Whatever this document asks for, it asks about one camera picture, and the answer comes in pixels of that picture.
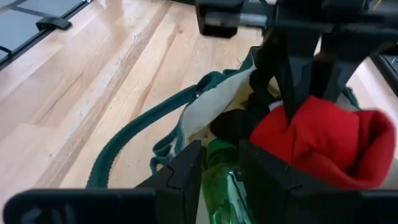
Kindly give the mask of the green spray bottle white trigger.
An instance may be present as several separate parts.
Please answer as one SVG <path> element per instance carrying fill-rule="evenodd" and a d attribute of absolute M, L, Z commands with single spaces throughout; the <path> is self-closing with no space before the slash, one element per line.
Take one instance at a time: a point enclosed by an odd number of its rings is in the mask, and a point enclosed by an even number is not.
<path fill-rule="evenodd" d="M 206 147 L 201 186 L 211 224 L 256 224 L 238 159 L 238 150 L 226 141 L 216 138 Z"/>

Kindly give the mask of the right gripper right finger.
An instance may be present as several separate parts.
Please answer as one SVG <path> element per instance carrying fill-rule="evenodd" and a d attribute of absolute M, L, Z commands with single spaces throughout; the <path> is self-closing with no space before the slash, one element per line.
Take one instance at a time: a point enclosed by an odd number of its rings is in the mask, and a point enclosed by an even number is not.
<path fill-rule="evenodd" d="M 398 190 L 338 190 L 247 140 L 239 165 L 257 224 L 398 224 Z"/>

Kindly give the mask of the cream and green gardening bag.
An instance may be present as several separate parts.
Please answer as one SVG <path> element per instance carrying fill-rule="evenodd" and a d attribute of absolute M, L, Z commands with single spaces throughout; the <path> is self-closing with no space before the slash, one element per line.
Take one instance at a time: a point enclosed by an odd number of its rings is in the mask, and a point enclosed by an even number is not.
<path fill-rule="evenodd" d="M 86 188 L 107 188 L 113 162 L 123 147 L 143 129 L 176 109 L 184 108 L 177 125 L 153 147 L 155 156 L 150 160 L 153 173 L 157 172 L 157 165 L 166 166 L 187 146 L 190 137 L 205 129 L 219 114 L 233 106 L 245 106 L 258 50 L 251 47 L 237 70 L 210 72 L 196 85 L 174 94 L 125 125 L 99 153 Z"/>

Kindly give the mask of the red and black gardening glove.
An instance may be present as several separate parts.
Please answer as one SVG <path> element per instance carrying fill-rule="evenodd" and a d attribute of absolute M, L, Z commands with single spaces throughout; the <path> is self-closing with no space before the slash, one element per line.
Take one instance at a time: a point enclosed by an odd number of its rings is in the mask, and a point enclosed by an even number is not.
<path fill-rule="evenodd" d="M 394 158 L 396 134 L 378 110 L 350 111 L 310 96 L 285 117 L 282 100 L 267 89 L 270 79 L 253 72 L 245 108 L 221 113 L 210 124 L 218 139 L 237 146 L 248 140 L 339 189 L 375 189 Z"/>

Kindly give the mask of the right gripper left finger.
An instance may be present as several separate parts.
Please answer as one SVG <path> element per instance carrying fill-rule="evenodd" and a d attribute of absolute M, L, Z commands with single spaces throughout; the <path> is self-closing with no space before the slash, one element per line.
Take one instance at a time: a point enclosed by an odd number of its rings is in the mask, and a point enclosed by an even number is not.
<path fill-rule="evenodd" d="M 195 224 L 202 145 L 189 144 L 133 189 L 34 189 L 10 198 L 4 224 Z"/>

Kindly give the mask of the black frame clip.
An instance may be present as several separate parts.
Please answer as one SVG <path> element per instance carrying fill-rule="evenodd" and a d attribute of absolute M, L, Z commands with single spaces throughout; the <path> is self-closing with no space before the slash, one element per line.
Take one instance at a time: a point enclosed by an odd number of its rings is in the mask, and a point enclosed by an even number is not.
<path fill-rule="evenodd" d="M 68 30 L 72 26 L 71 22 L 60 17 L 44 17 L 35 24 L 38 30 L 44 30 L 44 29 Z"/>

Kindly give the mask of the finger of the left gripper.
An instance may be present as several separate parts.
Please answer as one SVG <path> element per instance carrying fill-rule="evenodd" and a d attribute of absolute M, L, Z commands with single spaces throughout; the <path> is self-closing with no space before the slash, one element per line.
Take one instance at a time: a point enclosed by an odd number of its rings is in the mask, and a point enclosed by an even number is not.
<path fill-rule="evenodd" d="M 310 93 L 336 100 L 366 56 L 358 34 L 323 34 L 320 51 L 313 58 Z"/>
<path fill-rule="evenodd" d="M 285 117 L 291 121 L 296 111 L 295 88 L 286 39 L 283 34 L 267 29 L 262 45 L 262 59 L 267 74 L 276 79 L 284 103 Z"/>

